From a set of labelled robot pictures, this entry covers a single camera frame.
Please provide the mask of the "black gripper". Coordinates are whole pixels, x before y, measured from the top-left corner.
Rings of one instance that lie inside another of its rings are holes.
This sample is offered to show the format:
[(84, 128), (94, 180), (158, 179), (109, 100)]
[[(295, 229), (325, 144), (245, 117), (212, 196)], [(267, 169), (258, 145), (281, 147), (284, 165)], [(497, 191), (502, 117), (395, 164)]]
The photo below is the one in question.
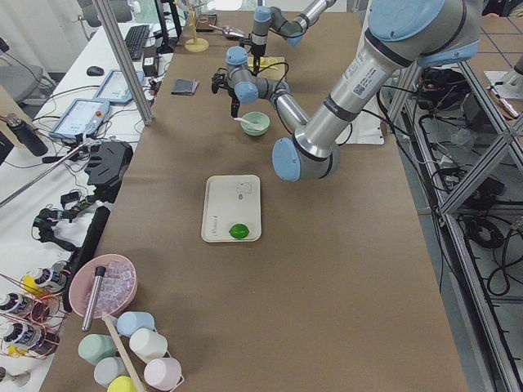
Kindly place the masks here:
[(266, 53), (266, 45), (265, 44), (258, 45), (258, 44), (253, 43), (251, 45), (250, 53), (254, 57), (253, 72), (255, 74), (259, 74), (260, 68), (261, 68), (261, 59), (260, 58), (263, 57)]
[(228, 95), (231, 98), (230, 115), (232, 118), (237, 118), (239, 113), (240, 101), (235, 93), (233, 87), (227, 87)]

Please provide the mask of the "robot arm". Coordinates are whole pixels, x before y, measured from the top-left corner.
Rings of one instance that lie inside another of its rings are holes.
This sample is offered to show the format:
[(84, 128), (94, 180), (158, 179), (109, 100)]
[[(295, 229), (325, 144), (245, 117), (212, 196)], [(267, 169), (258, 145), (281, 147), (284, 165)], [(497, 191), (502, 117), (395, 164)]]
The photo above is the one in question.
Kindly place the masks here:
[(332, 7), (336, 0), (313, 1), (293, 20), (288, 20), (280, 8), (259, 6), (254, 11), (251, 33), (244, 39), (250, 46), (253, 56), (253, 72), (261, 72), (261, 59), (266, 54), (267, 37), (270, 31), (284, 38), (291, 46), (296, 46), (306, 31), (314, 25), (321, 14)]
[(482, 1), (371, 2), (363, 46), (312, 116), (285, 82), (253, 75), (242, 47), (226, 52), (224, 84), (241, 104), (269, 100), (291, 129), (272, 149), (280, 179), (322, 179), (339, 165), (336, 139), (396, 70), (453, 64), (478, 52), (483, 9)]

